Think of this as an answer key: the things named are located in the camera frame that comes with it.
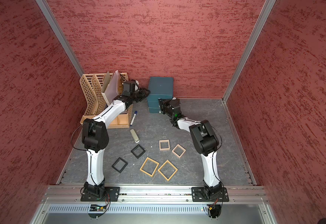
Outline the teal drawer cabinet yellow trim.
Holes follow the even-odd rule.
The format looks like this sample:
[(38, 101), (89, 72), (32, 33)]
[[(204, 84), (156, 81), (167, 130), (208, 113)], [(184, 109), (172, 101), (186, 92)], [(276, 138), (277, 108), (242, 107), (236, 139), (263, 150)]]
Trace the teal drawer cabinet yellow trim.
[(147, 97), (149, 113), (160, 114), (159, 99), (173, 98), (173, 78), (172, 77), (150, 77), (150, 94)]

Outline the small wooden box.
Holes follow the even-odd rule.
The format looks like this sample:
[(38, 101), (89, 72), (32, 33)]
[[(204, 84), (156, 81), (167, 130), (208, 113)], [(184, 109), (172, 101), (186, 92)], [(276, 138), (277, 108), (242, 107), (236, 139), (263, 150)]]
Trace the small wooden box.
[(184, 155), (185, 152), (186, 152), (186, 149), (184, 147), (182, 147), (180, 144), (177, 144), (172, 150), (172, 153), (177, 158), (181, 158)]
[(170, 141), (169, 140), (160, 140), (159, 141), (159, 150), (160, 151), (170, 151)]

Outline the black square box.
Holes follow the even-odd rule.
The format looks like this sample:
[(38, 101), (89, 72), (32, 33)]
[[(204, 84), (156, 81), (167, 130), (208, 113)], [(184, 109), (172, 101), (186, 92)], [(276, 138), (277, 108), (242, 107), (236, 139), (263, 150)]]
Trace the black square box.
[(126, 162), (123, 158), (119, 157), (111, 167), (118, 173), (122, 173), (127, 167), (127, 165), (128, 162)]
[(139, 159), (146, 150), (141, 145), (136, 145), (132, 150), (131, 153), (134, 155), (135, 158)]

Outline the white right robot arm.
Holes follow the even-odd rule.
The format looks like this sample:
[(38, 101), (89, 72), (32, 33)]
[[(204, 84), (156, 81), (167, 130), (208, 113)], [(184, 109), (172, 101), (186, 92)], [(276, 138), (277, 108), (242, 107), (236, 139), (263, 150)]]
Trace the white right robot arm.
[(193, 145), (203, 162), (205, 197), (209, 200), (216, 198), (223, 192), (216, 162), (216, 152), (220, 147), (219, 133), (209, 121), (196, 121), (183, 115), (180, 99), (159, 99), (158, 102), (161, 113), (169, 116), (173, 127), (191, 134)]

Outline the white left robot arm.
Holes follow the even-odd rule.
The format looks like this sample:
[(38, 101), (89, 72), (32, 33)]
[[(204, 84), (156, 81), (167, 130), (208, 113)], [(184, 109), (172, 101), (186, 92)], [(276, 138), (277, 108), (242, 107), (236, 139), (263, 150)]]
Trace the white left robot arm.
[(109, 143), (107, 128), (112, 121), (130, 105), (147, 98), (150, 91), (139, 88), (136, 91), (124, 91), (114, 98), (112, 103), (93, 119), (85, 119), (82, 129), (82, 143), (87, 150), (88, 173), (84, 184), (84, 193), (102, 198), (104, 193), (103, 156)]

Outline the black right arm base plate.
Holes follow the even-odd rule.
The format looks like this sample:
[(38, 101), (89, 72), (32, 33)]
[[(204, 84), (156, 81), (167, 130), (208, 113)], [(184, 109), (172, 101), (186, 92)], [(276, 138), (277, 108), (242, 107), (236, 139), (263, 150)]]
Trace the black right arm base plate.
[(227, 189), (223, 187), (222, 190), (215, 194), (215, 196), (208, 197), (207, 194), (204, 192), (204, 187), (192, 187), (192, 200), (193, 202), (229, 202), (229, 196)]

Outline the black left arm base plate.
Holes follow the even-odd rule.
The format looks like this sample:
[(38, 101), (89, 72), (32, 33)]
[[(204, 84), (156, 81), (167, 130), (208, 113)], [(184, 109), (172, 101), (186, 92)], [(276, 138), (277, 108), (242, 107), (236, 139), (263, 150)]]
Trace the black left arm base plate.
[(104, 190), (101, 190), (103, 193), (102, 196), (95, 196), (93, 193), (90, 193), (87, 189), (83, 188), (81, 191), (81, 202), (117, 202), (120, 187), (105, 187)]

